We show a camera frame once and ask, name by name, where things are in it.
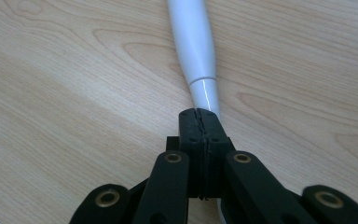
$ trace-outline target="white cylindrical object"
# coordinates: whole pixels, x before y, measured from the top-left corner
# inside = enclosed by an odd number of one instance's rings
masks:
[[[211,27],[203,0],[168,0],[173,38],[196,108],[220,118]]]

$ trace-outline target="wooden table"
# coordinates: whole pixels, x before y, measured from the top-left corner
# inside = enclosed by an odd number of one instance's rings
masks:
[[[358,202],[358,1],[211,0],[222,123],[285,187]],[[192,107],[167,3],[0,0],[0,223],[147,178]],[[189,223],[218,223],[191,200]]]

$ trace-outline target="screw hole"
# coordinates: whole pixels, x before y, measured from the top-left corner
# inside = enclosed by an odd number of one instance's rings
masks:
[[[248,155],[245,155],[245,154],[236,154],[234,156],[234,160],[237,162],[241,162],[241,163],[247,163],[247,162],[251,161],[252,159]]]
[[[182,160],[182,157],[178,154],[168,154],[165,156],[165,160],[168,162],[179,162]]]
[[[330,208],[341,208],[344,206],[344,202],[336,195],[327,191],[318,191],[315,193],[315,198],[319,203]]]
[[[120,194],[115,189],[108,189],[95,198],[95,203],[100,207],[109,207],[114,205],[120,199]]]

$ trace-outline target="white tube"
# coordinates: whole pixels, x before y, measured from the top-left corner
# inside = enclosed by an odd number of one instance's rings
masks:
[[[220,118],[211,27],[203,0],[168,0],[176,52],[194,106]]]

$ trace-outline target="wood grain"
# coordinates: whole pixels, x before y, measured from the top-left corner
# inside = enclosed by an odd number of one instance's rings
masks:
[[[358,0],[207,1],[222,122],[290,190],[358,202]],[[150,174],[192,106],[165,1],[0,0],[0,223]],[[191,200],[189,223],[218,223]]]

